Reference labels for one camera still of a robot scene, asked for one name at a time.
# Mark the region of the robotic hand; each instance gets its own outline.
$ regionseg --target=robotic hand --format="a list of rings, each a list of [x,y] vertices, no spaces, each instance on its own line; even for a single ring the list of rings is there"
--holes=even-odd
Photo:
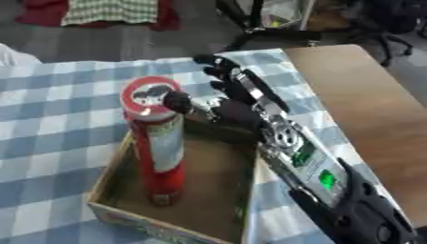
[[[215,55],[194,61],[207,65],[204,72],[219,79],[212,87],[228,99],[201,105],[171,91],[166,107],[253,132],[261,156],[290,187],[290,196],[336,244],[416,243],[417,233],[401,212],[310,130],[290,120],[287,104],[255,73]]]

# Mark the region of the blue and white tablecloth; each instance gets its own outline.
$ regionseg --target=blue and white tablecloth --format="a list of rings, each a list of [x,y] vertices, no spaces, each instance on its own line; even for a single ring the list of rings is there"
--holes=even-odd
[[[296,121],[379,184],[283,51],[224,55],[262,76]],[[161,243],[102,224],[86,206],[87,191],[127,131],[119,93],[147,75],[168,76],[200,99],[219,95],[189,58],[0,68],[0,244]],[[332,243],[264,163],[256,165],[253,190],[247,242]]]

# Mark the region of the gray carpet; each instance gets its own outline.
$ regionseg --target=gray carpet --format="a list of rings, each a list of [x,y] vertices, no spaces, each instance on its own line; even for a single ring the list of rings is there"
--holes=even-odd
[[[214,0],[175,0],[181,29],[155,32],[144,26],[113,26],[106,29],[46,28],[15,23],[21,7],[16,0],[0,0],[0,43],[31,53],[43,62],[100,60],[120,61],[191,56],[216,52],[239,34],[227,19],[218,17]],[[389,68],[400,84],[427,107],[427,40],[414,33],[403,36],[416,45],[414,55],[399,57]],[[335,44],[328,39],[323,44]],[[285,41],[252,42],[246,50],[289,48]],[[382,53],[377,44],[362,44],[375,58]],[[401,52],[401,46],[394,47]]]

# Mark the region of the chair leg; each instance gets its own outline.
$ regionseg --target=chair leg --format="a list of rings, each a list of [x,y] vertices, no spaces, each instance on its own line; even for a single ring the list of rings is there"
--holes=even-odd
[[[400,43],[402,45],[404,45],[406,47],[406,50],[403,52],[403,55],[405,56],[409,56],[412,54],[412,49],[414,48],[414,46],[412,44],[410,44],[409,42],[400,39],[396,36],[393,35],[386,35],[385,38],[387,38],[388,40],[392,41],[392,42],[396,42],[396,43]]]
[[[376,41],[378,41],[379,45],[384,50],[385,59],[381,62],[381,65],[384,67],[388,67],[390,63],[392,62],[392,52],[390,51],[390,45],[387,42],[387,39],[384,36],[379,36],[376,38]]]
[[[355,35],[351,35],[347,38],[347,40],[343,44],[348,43],[357,43],[364,39],[376,39],[378,37],[378,33],[359,33]]]
[[[427,18],[424,20],[424,24],[422,24],[421,30],[418,31],[418,35],[424,39],[427,39],[427,34],[425,31],[427,30]]]

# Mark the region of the pringles can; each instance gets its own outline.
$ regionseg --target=pringles can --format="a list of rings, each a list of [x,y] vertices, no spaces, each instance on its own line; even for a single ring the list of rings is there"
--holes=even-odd
[[[175,81],[149,76],[128,84],[120,96],[142,182],[159,206],[172,205],[184,184],[183,116],[163,106],[170,91],[180,91]]]

